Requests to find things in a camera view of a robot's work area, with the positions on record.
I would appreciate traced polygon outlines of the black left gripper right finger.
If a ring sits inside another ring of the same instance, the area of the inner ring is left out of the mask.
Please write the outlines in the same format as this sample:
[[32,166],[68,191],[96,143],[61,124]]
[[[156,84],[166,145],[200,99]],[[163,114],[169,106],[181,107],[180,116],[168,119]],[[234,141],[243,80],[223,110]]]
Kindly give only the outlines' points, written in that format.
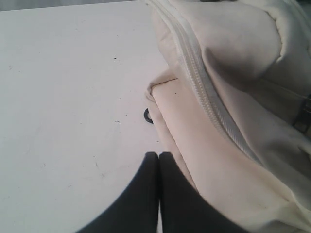
[[245,233],[193,188],[170,152],[159,156],[160,209],[165,233]]

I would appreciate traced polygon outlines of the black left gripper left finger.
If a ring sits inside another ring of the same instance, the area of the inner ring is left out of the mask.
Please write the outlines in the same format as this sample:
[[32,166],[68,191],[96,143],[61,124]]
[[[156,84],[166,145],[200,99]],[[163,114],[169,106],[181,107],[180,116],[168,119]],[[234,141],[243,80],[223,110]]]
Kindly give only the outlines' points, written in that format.
[[80,233],[156,233],[158,221],[158,155],[148,152],[121,195]]

